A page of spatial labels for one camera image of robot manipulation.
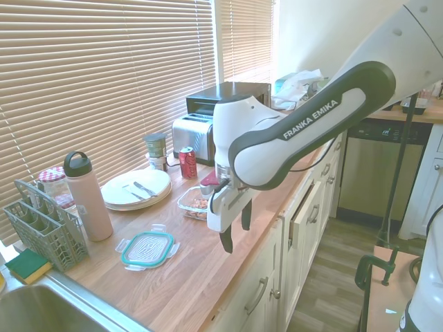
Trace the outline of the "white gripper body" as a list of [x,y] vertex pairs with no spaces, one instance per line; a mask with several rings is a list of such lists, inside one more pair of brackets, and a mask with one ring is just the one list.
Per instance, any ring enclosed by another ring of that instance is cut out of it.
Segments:
[[238,190],[229,186],[214,192],[208,201],[207,226],[215,232],[224,232],[240,215],[244,206],[253,200],[253,190]]

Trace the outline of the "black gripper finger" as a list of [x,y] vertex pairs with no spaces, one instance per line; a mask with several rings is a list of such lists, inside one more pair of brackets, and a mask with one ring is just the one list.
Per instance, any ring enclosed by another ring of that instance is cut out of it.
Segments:
[[243,208],[241,215],[242,229],[249,231],[251,224],[252,200],[250,200]]
[[232,227],[229,226],[224,232],[221,232],[219,238],[224,250],[231,254],[233,252]]

